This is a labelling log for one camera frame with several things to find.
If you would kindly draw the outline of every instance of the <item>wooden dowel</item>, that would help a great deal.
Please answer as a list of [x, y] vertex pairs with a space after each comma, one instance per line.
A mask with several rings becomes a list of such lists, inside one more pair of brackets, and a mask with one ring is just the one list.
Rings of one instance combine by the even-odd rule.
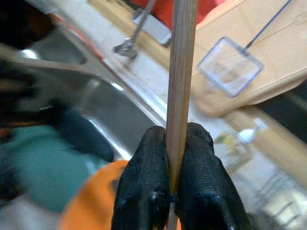
[[186, 142], [197, 8], [198, 0], [174, 1], [166, 121], [172, 196], [176, 194]]

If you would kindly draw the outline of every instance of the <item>teal cloth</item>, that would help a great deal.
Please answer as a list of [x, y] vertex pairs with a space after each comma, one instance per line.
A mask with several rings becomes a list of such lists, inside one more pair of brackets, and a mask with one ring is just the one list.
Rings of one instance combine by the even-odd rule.
[[16, 128], [13, 163], [30, 197], [39, 205], [61, 212], [82, 184], [107, 164], [80, 153], [51, 126]]

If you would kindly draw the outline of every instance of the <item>red object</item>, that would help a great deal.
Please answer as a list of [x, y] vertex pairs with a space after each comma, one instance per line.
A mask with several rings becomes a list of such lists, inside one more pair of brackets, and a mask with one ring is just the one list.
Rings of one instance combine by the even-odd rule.
[[[131, 0], [134, 4], [146, 7], [148, 0]], [[172, 29], [173, 24], [173, 1], [174, 0], [157, 0], [153, 7], [154, 14], [160, 21]], [[199, 0], [197, 23], [200, 23], [206, 15], [225, 0]]]

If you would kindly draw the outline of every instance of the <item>orange object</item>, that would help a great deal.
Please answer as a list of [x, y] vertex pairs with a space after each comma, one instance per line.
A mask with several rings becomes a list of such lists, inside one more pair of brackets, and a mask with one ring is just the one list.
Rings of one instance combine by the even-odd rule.
[[[146, 7], [148, 0], [131, 0], [134, 4]], [[206, 15], [221, 4], [225, 0], [199, 0], [197, 23], [200, 23]], [[166, 26], [172, 29], [173, 24], [173, 0], [157, 0], [155, 3], [152, 14], [154, 14]]]
[[[64, 210], [58, 230], [110, 230], [115, 200], [114, 183], [128, 161], [116, 161], [100, 169]], [[178, 221], [177, 230], [181, 230]]]

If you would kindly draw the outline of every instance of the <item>wooden stick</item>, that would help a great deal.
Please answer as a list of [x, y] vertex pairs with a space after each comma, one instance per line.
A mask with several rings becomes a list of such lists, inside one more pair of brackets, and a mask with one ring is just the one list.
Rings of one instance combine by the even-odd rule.
[[[170, 191], [177, 191], [185, 149], [198, 0], [175, 0], [169, 70], [166, 151]], [[168, 229], [176, 229], [177, 222]]]

